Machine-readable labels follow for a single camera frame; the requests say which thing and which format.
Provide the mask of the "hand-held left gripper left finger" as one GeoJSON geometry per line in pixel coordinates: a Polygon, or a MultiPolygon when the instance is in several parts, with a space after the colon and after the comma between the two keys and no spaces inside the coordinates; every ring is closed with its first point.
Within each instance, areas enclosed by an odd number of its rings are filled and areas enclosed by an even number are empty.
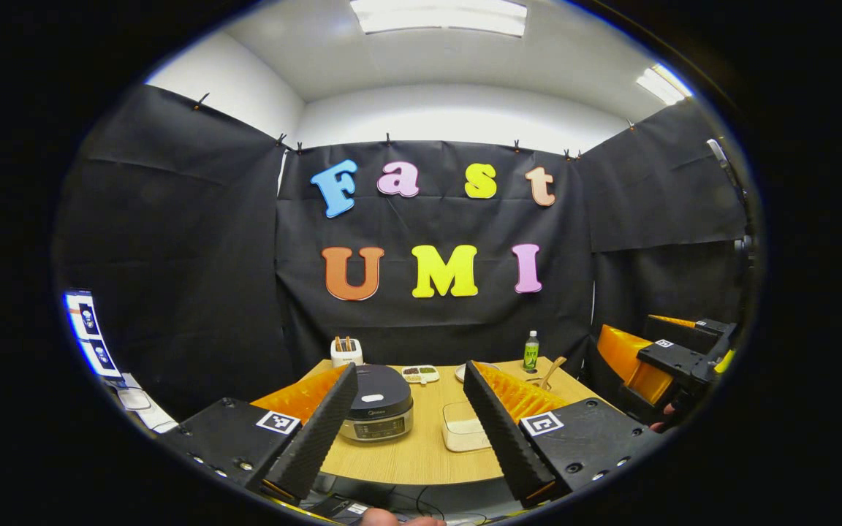
{"type": "Polygon", "coordinates": [[[357,367],[334,367],[259,405],[224,397],[157,442],[247,492],[300,505],[358,392],[357,367]]]}

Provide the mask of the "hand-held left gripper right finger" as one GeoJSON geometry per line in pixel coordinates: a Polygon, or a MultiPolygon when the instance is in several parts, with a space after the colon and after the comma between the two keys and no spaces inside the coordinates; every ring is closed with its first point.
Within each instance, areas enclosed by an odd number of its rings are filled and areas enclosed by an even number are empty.
{"type": "Polygon", "coordinates": [[[463,392],[524,507],[592,492],[666,440],[598,397],[568,403],[482,362],[465,369],[463,392]]]}

